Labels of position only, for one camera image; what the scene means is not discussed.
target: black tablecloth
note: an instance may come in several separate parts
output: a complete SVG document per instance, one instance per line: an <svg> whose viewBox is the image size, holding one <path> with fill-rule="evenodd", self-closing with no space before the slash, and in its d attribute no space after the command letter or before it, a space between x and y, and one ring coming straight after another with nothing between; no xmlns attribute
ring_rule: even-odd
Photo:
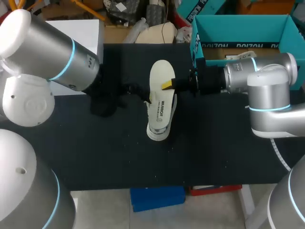
<svg viewBox="0 0 305 229"><path fill-rule="evenodd" d="M104 68L124 82L149 88L152 65L168 60L176 78L191 67L187 44L104 46ZM305 101L291 92L292 103ZM109 118L90 114L86 95L57 96L55 110L40 126L10 122L0 128L26 138L70 190L276 183L287 170L271 142L251 131L247 95L178 95L171 133L163 142L148 138L146 105L134 95ZM303 138L276 140L293 166L305 153Z"/></svg>

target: blue led ring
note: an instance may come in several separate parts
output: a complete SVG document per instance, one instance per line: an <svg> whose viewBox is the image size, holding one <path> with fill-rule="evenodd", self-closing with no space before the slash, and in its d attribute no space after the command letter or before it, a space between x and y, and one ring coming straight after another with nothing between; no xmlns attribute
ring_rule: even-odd
<svg viewBox="0 0 305 229"><path fill-rule="evenodd" d="M51 78L50 80L56 80L59 77L61 77L65 73L65 71L68 69L68 67L70 66L70 64L72 62L72 59L74 57L74 53L75 53L75 42L74 42L74 40L72 38L71 38L71 40L72 40L72 53L71 53L71 56L70 56L70 59L69 59L67 65L63 68L63 70L58 75L56 75L55 77Z"/></svg>
<svg viewBox="0 0 305 229"><path fill-rule="evenodd" d="M266 111L281 111L281 110L284 110L284 109L289 108L289 107L290 107L290 104L288 106L284 106L284 107L280 107L280 108L274 108L274 109L255 109L255 108L251 108L251 107L249 107L249 109L251 111L266 112Z"/></svg>
<svg viewBox="0 0 305 229"><path fill-rule="evenodd" d="M59 187L59 181L58 181L58 178L56 176L56 174L54 173L55 175L55 178L56 178L56 181L57 181L57 189L58 189L58 192L57 192L57 200L56 200L56 203L55 203L55 207L53 209L53 212L52 214L50 215L50 218L48 219L48 221L46 222L46 224L44 225L44 227L42 229L46 229L48 227L48 225L51 223L54 215L55 215L55 212L57 210L57 207L58 207L58 203L59 203L59 197L60 197L60 187Z"/></svg>

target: cardboard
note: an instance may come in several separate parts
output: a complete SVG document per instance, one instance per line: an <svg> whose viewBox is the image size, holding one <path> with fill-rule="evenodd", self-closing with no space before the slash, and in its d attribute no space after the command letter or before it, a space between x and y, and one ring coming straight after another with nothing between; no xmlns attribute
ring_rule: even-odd
<svg viewBox="0 0 305 229"><path fill-rule="evenodd" d="M206 60L224 60L227 56L239 55L247 51L254 51L256 56L272 56L280 53L278 49L263 48L202 48Z"/></svg>
<svg viewBox="0 0 305 229"><path fill-rule="evenodd" d="M295 0L239 0L237 14L289 14Z"/></svg>
<svg viewBox="0 0 305 229"><path fill-rule="evenodd" d="M230 60L224 60L224 55L233 52L229 48L237 49L236 54L253 50L258 56L289 52L299 67L298 79L291 89L298 90L305 80L305 40L289 15L195 17L190 45L194 67L197 58L206 56L207 65L225 66Z"/></svg>
<svg viewBox="0 0 305 229"><path fill-rule="evenodd" d="M184 0L177 8L178 14L189 23L196 15L216 14L225 0Z"/></svg>
<svg viewBox="0 0 305 229"><path fill-rule="evenodd" d="M106 26L104 33L104 43L122 43L127 37L130 29L130 27L123 28L116 26Z"/></svg>

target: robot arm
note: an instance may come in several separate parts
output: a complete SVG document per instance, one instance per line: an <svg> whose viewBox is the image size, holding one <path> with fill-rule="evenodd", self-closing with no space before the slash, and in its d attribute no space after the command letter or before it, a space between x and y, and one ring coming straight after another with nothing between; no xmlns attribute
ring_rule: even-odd
<svg viewBox="0 0 305 229"><path fill-rule="evenodd" d="M51 80L87 94L99 88L97 55L30 12L12 12L0 34L2 118L21 126L46 121L55 104Z"/></svg>
<svg viewBox="0 0 305 229"><path fill-rule="evenodd" d="M281 65L248 76L251 126L257 136L305 136L305 104L290 105L289 85L289 71Z"/></svg>
<svg viewBox="0 0 305 229"><path fill-rule="evenodd" d="M290 105L289 87L297 80L297 65L290 53L229 62L224 68L197 68L187 80L171 80L163 89L200 94L248 92L253 133L264 138L305 136L305 104Z"/></svg>

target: white shoe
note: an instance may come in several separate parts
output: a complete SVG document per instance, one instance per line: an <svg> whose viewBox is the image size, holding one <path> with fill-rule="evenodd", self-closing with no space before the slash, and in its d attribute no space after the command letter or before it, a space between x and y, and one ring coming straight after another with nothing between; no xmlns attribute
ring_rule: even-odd
<svg viewBox="0 0 305 229"><path fill-rule="evenodd" d="M162 141L169 135L177 95L174 90L162 90L162 84L175 78L173 67L168 61L157 61L150 73L151 104L147 104L147 135L154 141Z"/></svg>

